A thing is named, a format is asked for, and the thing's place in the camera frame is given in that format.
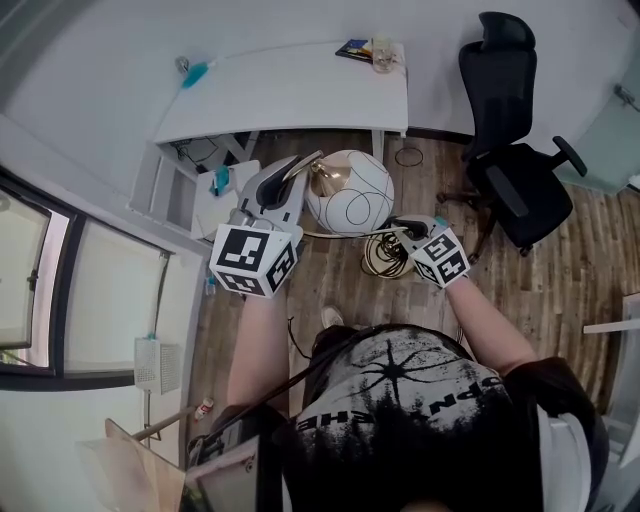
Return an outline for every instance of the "wooden floor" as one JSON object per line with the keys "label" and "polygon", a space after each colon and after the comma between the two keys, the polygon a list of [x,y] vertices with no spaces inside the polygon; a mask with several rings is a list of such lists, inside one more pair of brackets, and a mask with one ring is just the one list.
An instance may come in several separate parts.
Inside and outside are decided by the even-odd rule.
{"label": "wooden floor", "polygon": [[[419,152],[420,165],[412,164]],[[350,132],[287,133],[258,142],[254,156],[265,166],[279,158],[307,155],[316,149],[371,151],[370,136]],[[469,189],[460,162],[462,146],[417,138],[388,136],[385,166],[395,186],[394,213],[440,215],[447,219],[470,253],[486,217],[469,207],[440,205],[439,191]],[[541,357],[565,357],[597,406],[603,410],[615,371],[618,340],[583,335],[584,324],[620,319],[622,297],[640,292],[640,195],[624,191],[609,197],[567,186],[574,211],[562,226],[534,247],[527,258],[499,227],[491,236],[470,277],[531,341]],[[309,240],[294,269],[289,293],[293,333],[306,353],[321,330],[320,308],[338,306],[348,323],[372,325],[409,322],[455,336],[457,322],[444,292],[411,273],[399,280],[365,275],[360,270],[360,240]],[[219,290],[203,304],[191,376],[190,403],[215,400],[214,413],[190,427],[188,437],[208,430],[224,407],[239,296]],[[290,349],[291,370],[307,361]],[[292,391],[292,413],[300,409],[302,386]]]}

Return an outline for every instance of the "white wall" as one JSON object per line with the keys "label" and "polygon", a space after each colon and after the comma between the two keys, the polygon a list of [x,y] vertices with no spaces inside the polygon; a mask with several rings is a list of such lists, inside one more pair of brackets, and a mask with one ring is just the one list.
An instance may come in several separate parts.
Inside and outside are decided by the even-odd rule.
{"label": "white wall", "polygon": [[472,133],[457,54],[480,37],[477,15],[484,10],[519,15],[537,36],[528,140],[548,151],[555,134],[575,140],[624,71],[633,33],[618,18],[636,25],[625,0],[99,0],[54,38],[4,110],[96,179],[128,194],[143,142],[177,90],[175,56],[383,32],[406,45],[410,124]]}
{"label": "white wall", "polygon": [[104,437],[111,417],[142,429],[142,392],[134,387],[67,393],[0,392],[0,509],[100,512],[76,442]]}

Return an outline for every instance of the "black t-shirt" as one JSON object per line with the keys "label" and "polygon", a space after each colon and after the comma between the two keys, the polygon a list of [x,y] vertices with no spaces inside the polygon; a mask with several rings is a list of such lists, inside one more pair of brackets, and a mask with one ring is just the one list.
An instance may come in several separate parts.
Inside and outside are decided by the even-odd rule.
{"label": "black t-shirt", "polygon": [[592,494],[606,466],[602,422],[559,358],[501,379],[440,333],[388,326],[307,386],[310,403],[272,437],[294,510],[399,510],[431,499],[456,512],[540,511],[537,407],[580,421]]}

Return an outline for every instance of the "book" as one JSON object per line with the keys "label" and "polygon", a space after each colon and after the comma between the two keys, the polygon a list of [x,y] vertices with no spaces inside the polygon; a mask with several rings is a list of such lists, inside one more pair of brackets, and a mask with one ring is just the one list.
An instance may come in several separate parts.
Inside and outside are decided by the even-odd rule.
{"label": "book", "polygon": [[347,43],[336,52],[336,55],[338,57],[346,57],[347,59],[354,59],[372,64],[371,40],[349,39],[349,41],[347,41]]}

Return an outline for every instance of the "chair headrest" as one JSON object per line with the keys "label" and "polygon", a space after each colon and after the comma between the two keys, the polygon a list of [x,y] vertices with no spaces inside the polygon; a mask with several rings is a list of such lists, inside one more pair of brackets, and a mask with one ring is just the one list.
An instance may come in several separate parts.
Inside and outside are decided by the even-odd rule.
{"label": "chair headrest", "polygon": [[536,38],[524,21],[503,12],[483,12],[480,22],[484,26],[483,52],[500,50],[533,50]]}

